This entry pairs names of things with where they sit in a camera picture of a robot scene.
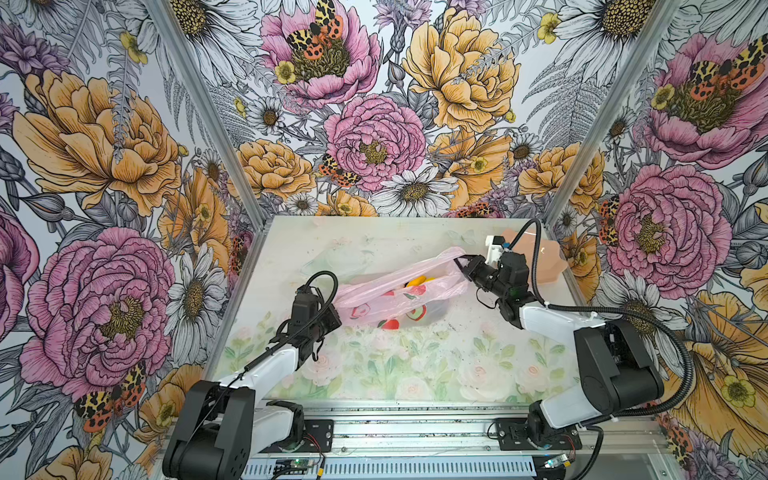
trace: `orange spotted butterfly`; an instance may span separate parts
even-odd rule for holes
[[[144,362],[139,362],[112,390],[91,392],[78,399],[74,403],[74,411],[85,420],[83,430],[100,432],[113,415],[120,416],[123,409],[136,406],[147,389],[146,379],[146,366]]]
[[[600,241],[609,247],[615,247],[619,244],[619,236],[614,225],[614,218],[618,210],[618,195],[614,195],[600,205],[600,216],[603,219],[600,220],[600,232],[598,235],[600,236]]]
[[[732,60],[722,65],[709,60],[690,66],[689,81],[693,83],[690,96],[696,101],[707,100],[715,91],[744,90],[765,72],[768,58],[768,34],[753,41]]]
[[[307,60],[320,60],[331,40],[338,40],[344,32],[344,21],[336,16],[333,0],[318,0],[315,7],[315,21],[309,30],[298,30],[288,35],[288,45],[297,53],[303,53]]]
[[[335,158],[325,154],[317,170],[340,187],[351,187],[360,181],[360,176],[353,172],[344,171]]]

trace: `plastic bag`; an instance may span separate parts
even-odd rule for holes
[[[359,285],[342,285],[333,301],[342,323],[375,326],[403,313],[421,311],[429,302],[447,300],[467,290],[464,278],[453,259],[465,255],[459,247],[451,247],[437,257],[387,273]],[[426,275],[433,280],[404,287],[415,278]]]

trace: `black cable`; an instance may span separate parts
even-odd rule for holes
[[[283,475],[305,475],[305,474],[306,474],[306,468],[286,467],[286,468],[281,468],[280,470],[275,470],[274,475],[272,475],[272,480],[276,480],[276,478]]]
[[[531,288],[533,289],[533,295],[536,297],[536,300],[538,302],[552,310],[559,310],[561,312],[574,312],[574,313],[590,313],[590,312],[596,312],[596,313],[615,313],[617,315],[622,316],[633,316],[636,319],[643,320],[644,322],[648,322],[651,325],[655,326],[659,329],[664,335],[668,336],[672,343],[675,346],[675,349],[679,352],[681,359],[683,360],[683,377],[680,380],[680,386],[678,387],[677,391],[672,395],[669,399],[665,400],[664,402],[650,406],[650,407],[640,407],[637,409],[625,409],[621,410],[620,412],[616,412],[613,414],[613,416],[616,417],[635,417],[635,416],[645,416],[645,415],[658,415],[659,413],[666,412],[667,410],[673,408],[678,403],[682,402],[685,396],[690,391],[690,387],[694,384],[694,361],[690,358],[690,353],[688,352],[688,349],[685,348],[685,344],[675,335],[675,333],[669,329],[666,325],[664,325],[664,322],[661,322],[658,319],[655,319],[652,316],[645,315],[644,313],[638,313],[633,312],[630,310],[625,310],[621,308],[614,308],[609,306],[566,306],[566,305],[555,305],[554,303],[546,303],[545,300],[541,297],[541,294],[538,291],[538,282],[536,280],[536,267],[538,265],[538,254],[539,250],[541,249],[541,221],[537,218],[530,219],[520,230],[518,235],[515,237],[515,239],[510,243],[509,248],[511,249],[515,243],[517,243],[518,240],[522,237],[522,234],[532,225],[534,224],[536,226],[536,239],[534,240],[534,246],[533,246],[533,257],[531,258]]]
[[[592,450],[592,455],[589,455],[589,460],[587,460],[587,464],[584,465],[581,471],[577,473],[573,478],[571,478],[571,480],[582,480],[584,477],[587,476],[587,473],[589,473],[589,471],[592,470],[594,463],[598,460],[600,447],[603,446],[603,435],[604,435],[603,429],[601,429],[597,425],[590,425],[586,427],[586,429],[592,432],[597,432],[598,439],[594,443],[594,450]]]

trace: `flower bud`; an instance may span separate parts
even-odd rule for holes
[[[46,222],[60,222],[62,220],[72,220],[74,212],[67,207],[64,199],[57,194],[35,194],[29,197],[20,197],[27,207],[35,215]]]
[[[744,193],[754,195],[758,188],[768,185],[768,154],[760,157],[744,172]]]
[[[16,182],[24,178],[24,167],[13,155],[0,148],[0,180]]]

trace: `floral tablecloth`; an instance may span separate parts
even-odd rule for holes
[[[397,270],[452,245],[485,253],[485,236],[524,220],[277,217],[266,239],[223,355],[220,378],[261,353],[290,314],[293,294],[317,270],[342,283]],[[573,304],[565,281],[542,295]],[[490,303],[493,299],[486,297]],[[475,289],[451,300],[430,324],[382,329],[343,326],[268,395],[281,399],[361,399],[528,404],[578,381],[575,354],[514,328]]]

